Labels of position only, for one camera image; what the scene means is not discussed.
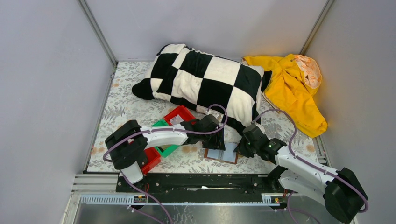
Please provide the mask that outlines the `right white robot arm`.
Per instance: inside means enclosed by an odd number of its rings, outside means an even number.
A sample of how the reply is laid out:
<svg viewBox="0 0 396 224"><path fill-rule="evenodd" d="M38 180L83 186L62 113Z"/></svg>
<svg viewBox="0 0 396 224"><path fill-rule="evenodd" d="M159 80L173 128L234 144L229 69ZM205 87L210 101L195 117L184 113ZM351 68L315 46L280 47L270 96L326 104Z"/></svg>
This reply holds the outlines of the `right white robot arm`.
<svg viewBox="0 0 396 224"><path fill-rule="evenodd" d="M251 124L243 130L236 151L275 164L268 175L273 188L282 187L315 200L342 223L350 223L366 208L368 196L353 171L337 170L292 153L282 140L269 139L259 125Z"/></svg>

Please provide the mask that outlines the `brown leather card holder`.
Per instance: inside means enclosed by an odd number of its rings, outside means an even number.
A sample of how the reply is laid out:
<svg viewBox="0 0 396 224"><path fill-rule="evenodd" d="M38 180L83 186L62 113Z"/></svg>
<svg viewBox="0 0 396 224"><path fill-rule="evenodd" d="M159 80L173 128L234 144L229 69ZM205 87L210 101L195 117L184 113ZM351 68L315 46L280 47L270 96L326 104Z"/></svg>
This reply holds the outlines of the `brown leather card holder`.
<svg viewBox="0 0 396 224"><path fill-rule="evenodd" d="M224 163L237 164L238 154L234 151L237 147L237 144L226 142L225 147L225 150L207 148L205 150L204 157Z"/></svg>

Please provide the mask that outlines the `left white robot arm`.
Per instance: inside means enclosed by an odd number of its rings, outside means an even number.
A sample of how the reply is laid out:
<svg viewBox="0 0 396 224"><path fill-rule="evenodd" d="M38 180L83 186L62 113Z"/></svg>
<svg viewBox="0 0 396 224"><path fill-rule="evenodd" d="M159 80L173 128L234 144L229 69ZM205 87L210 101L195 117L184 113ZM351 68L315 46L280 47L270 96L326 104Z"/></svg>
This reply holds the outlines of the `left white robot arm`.
<svg viewBox="0 0 396 224"><path fill-rule="evenodd" d="M145 150L163 145L194 145L221 135L225 125L209 114L202 119L182 121L173 126L141 126L130 120L107 137L103 160L111 162L129 183L144 178Z"/></svg>

